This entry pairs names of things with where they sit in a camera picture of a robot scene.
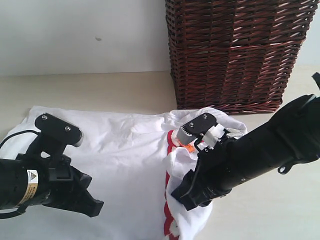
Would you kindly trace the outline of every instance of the warning label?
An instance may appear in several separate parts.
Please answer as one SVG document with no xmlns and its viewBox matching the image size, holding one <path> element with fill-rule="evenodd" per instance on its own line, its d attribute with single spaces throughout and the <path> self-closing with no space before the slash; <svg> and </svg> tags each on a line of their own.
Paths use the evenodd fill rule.
<svg viewBox="0 0 320 240">
<path fill-rule="evenodd" d="M 39 177 L 37 170 L 28 169 L 26 173 L 28 175 L 28 185 L 26 187 L 25 194 L 19 202 L 18 206 L 23 204 L 25 201 L 32 199 L 35 196 L 38 188 Z"/>
</svg>

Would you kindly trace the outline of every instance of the orange tag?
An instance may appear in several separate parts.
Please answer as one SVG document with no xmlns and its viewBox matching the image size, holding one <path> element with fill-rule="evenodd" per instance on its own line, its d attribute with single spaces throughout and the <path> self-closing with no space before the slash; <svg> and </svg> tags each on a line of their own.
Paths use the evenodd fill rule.
<svg viewBox="0 0 320 240">
<path fill-rule="evenodd" d="M 193 153 L 193 152 L 196 150 L 196 148 L 195 148 L 194 146 L 192 146 L 191 144 L 183 145 L 183 144 L 180 142 L 179 139 L 177 139 L 177 140 L 178 140 L 178 143 L 180 144 L 180 146 L 186 148 L 186 149 L 189 151 L 189 153 Z"/>
</svg>

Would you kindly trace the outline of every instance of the wicker basket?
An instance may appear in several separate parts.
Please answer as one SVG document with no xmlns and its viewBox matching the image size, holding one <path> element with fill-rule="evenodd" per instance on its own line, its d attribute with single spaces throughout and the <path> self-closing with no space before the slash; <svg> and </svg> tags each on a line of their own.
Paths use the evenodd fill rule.
<svg viewBox="0 0 320 240">
<path fill-rule="evenodd" d="M 165 0 L 178 109 L 272 113 L 319 0 Z"/>
</svg>

